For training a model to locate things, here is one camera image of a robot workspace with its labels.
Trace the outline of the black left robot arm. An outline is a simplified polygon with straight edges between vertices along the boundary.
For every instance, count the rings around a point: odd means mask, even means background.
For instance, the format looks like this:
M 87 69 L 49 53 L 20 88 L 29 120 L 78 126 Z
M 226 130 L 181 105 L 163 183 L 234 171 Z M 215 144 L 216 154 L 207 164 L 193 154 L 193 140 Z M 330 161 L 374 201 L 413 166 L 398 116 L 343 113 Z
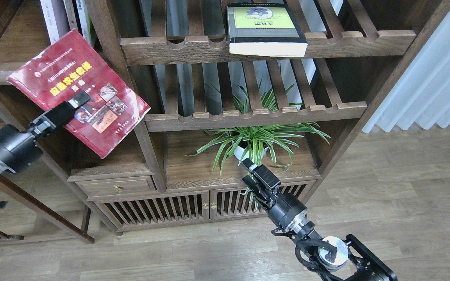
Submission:
M 34 119 L 24 132 L 11 124 L 0 128 L 0 175 L 5 171 L 20 173 L 36 161 L 43 155 L 42 150 L 36 146 L 36 141 L 66 124 L 89 100 L 90 96 L 85 91 L 79 91 L 69 100 Z M 6 204 L 6 201 L 0 201 L 0 208 L 5 208 Z

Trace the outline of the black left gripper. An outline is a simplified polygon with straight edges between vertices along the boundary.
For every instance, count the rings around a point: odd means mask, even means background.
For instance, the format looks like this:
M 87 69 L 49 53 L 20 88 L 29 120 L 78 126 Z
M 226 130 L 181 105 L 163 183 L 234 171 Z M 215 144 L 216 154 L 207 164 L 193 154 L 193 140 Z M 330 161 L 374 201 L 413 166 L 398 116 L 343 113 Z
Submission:
M 16 174 L 37 160 L 43 152 L 36 146 L 36 141 L 67 123 L 76 110 L 89 100 L 88 93 L 79 91 L 68 101 L 34 119 L 25 132 L 20 132 L 10 124 L 3 126 L 0 129 L 0 174 L 4 171 Z

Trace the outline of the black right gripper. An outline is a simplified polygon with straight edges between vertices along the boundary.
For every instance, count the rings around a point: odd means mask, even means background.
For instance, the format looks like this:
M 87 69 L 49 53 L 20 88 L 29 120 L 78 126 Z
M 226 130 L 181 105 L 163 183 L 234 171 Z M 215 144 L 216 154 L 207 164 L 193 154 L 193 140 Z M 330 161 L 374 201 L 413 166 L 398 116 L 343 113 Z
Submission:
M 299 233 L 309 223 L 307 207 L 293 194 L 282 194 L 280 180 L 265 165 L 258 166 L 249 158 L 241 165 L 250 173 L 243 182 L 275 226 L 286 233 Z

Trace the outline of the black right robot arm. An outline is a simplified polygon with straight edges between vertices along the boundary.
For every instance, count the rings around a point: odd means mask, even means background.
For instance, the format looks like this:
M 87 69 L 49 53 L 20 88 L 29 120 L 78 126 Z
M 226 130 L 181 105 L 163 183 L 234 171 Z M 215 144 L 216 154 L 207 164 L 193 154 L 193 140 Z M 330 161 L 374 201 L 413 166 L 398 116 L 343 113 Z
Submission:
M 242 165 L 250 173 L 243 182 L 250 188 L 256 201 L 267 212 L 276 228 L 273 235 L 290 238 L 295 244 L 295 256 L 309 271 L 323 281 L 339 281 L 334 272 L 351 261 L 356 272 L 348 281 L 396 281 L 396 274 L 376 257 L 354 235 L 345 240 L 334 236 L 323 238 L 306 218 L 307 207 L 293 194 L 279 190 L 280 180 L 264 165 L 246 158 Z

